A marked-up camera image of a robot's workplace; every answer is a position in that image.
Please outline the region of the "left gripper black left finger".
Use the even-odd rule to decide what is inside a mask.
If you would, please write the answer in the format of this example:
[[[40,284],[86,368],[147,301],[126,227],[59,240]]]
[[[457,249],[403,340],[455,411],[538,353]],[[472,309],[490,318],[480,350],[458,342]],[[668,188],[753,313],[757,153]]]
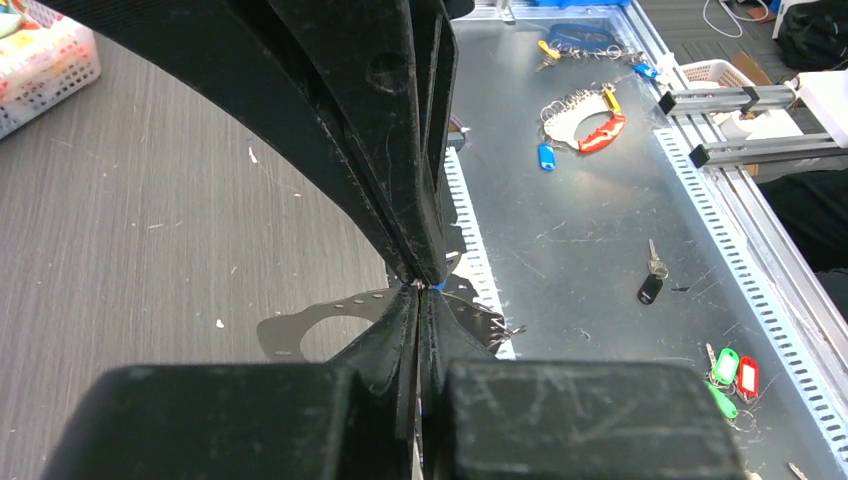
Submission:
[[[101,375],[47,479],[408,479],[419,294],[400,288],[324,363],[134,365]]]

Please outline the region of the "black bag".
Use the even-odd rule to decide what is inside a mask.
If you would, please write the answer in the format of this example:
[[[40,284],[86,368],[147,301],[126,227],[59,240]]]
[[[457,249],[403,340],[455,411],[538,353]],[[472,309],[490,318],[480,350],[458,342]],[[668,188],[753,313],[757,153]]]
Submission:
[[[783,1],[775,41],[784,64],[796,71],[847,68],[847,2]]]

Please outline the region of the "black key tag with key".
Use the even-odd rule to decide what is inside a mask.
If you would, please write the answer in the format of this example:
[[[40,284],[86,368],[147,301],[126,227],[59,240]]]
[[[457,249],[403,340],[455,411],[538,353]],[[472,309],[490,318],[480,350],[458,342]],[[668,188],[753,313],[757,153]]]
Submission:
[[[653,239],[648,240],[648,246],[650,251],[650,258],[647,262],[648,276],[637,292],[637,300],[643,305],[651,305],[656,301],[664,286],[665,279],[669,276],[668,267],[660,258]]]

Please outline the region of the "red keyring tag with keys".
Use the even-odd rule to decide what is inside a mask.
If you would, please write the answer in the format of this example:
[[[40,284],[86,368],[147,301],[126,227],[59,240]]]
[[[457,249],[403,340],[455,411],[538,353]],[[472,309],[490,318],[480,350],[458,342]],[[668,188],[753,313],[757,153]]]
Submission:
[[[575,90],[555,99],[540,110],[539,119],[546,143],[580,155],[607,148],[621,135],[628,121],[613,83]]]

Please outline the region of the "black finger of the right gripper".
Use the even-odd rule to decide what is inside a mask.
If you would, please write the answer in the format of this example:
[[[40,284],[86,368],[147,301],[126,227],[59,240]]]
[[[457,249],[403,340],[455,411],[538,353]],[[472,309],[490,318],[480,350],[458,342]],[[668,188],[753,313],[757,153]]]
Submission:
[[[446,276],[440,186],[456,72],[456,42],[442,1],[412,1],[420,155],[415,163],[416,225],[410,228],[416,277]]]
[[[55,1],[282,155],[405,282],[424,277],[420,1]]]

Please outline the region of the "green key tag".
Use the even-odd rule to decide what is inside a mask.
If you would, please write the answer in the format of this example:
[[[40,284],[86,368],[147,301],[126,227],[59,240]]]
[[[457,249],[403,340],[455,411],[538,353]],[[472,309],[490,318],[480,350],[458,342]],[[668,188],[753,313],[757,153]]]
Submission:
[[[706,386],[723,417],[728,422],[734,422],[739,415],[739,410],[728,394],[729,387],[726,385],[714,384],[710,381],[706,381]]]
[[[739,370],[738,353],[730,347],[716,349],[709,343],[705,345],[705,349],[710,363],[710,369],[706,373],[707,380],[717,388],[730,388],[735,384]]]

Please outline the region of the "red key tag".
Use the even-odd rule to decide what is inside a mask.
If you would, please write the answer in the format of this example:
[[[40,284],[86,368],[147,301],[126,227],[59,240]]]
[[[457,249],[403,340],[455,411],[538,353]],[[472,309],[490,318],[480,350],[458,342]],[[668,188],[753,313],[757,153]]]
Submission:
[[[760,395],[760,368],[750,356],[740,358],[736,375],[736,393],[747,403],[754,403]]]

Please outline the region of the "blue key tag on bench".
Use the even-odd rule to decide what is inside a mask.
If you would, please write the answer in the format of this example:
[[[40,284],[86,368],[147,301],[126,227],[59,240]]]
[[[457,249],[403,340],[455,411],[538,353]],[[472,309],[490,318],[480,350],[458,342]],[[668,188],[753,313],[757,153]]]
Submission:
[[[540,143],[537,146],[537,157],[539,166],[543,171],[552,172],[556,169],[556,154],[552,145]]]

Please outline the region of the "white plastic basket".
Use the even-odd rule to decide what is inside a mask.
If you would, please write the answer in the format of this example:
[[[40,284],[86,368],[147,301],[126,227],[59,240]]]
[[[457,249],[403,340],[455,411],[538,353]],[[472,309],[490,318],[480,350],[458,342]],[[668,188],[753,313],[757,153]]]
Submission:
[[[94,33],[37,1],[1,3],[1,136],[101,75]]]

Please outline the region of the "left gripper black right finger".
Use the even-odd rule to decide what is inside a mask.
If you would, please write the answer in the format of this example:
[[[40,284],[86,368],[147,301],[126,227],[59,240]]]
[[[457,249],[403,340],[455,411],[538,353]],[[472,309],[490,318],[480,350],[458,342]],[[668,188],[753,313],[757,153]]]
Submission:
[[[713,396],[668,363],[498,360],[420,293],[427,479],[741,479]]]

